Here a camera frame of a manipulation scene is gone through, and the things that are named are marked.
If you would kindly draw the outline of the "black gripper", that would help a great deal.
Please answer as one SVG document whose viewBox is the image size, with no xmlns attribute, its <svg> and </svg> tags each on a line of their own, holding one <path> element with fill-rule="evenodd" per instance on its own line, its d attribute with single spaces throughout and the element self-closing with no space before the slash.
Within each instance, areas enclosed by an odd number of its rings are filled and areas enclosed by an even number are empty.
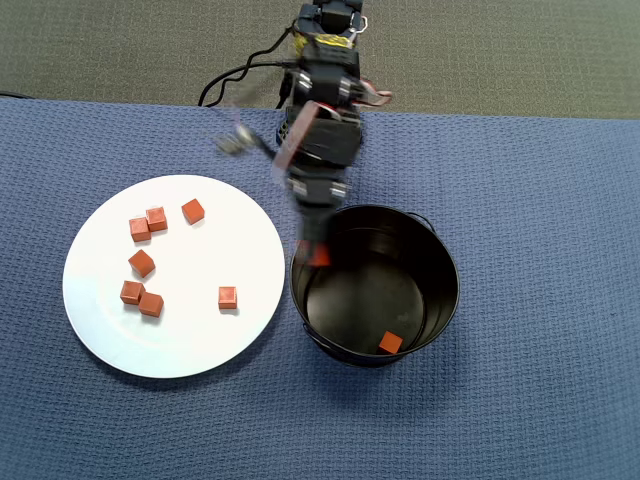
<svg viewBox="0 0 640 480">
<path fill-rule="evenodd" d="M 330 208 L 340 205 L 349 187 L 346 171 L 361 146 L 361 122 L 316 119 L 287 168 L 287 186 L 301 215 L 300 239 L 308 250 L 327 237 Z"/>
</svg>

